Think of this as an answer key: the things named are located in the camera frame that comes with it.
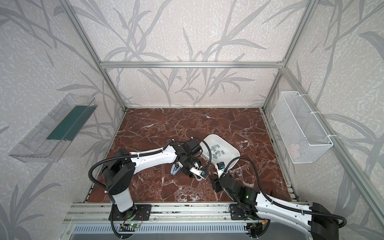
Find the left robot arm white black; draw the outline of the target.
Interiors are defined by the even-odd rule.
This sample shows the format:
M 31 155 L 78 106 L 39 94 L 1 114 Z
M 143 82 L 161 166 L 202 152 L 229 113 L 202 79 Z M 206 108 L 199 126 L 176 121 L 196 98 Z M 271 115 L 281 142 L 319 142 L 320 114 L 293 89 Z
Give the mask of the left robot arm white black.
M 208 172 L 196 156 L 202 150 L 192 139 L 171 141 L 165 147 L 144 152 L 120 151 L 114 157 L 94 164 L 88 171 L 91 182 L 103 188 L 120 213 L 135 212 L 129 186 L 133 176 L 143 170 L 163 164 L 174 164 L 177 169 L 200 179 L 207 179 Z

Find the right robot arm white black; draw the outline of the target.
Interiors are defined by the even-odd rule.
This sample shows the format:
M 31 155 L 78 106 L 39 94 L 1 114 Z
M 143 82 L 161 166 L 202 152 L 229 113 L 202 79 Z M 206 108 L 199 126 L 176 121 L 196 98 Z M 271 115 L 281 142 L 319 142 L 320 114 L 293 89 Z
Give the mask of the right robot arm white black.
M 321 204 L 292 204 L 263 195 L 261 191 L 241 186 L 228 174 L 210 180 L 215 192 L 223 191 L 236 202 L 229 207 L 232 220 L 274 221 L 314 240 L 339 239 L 338 219 Z

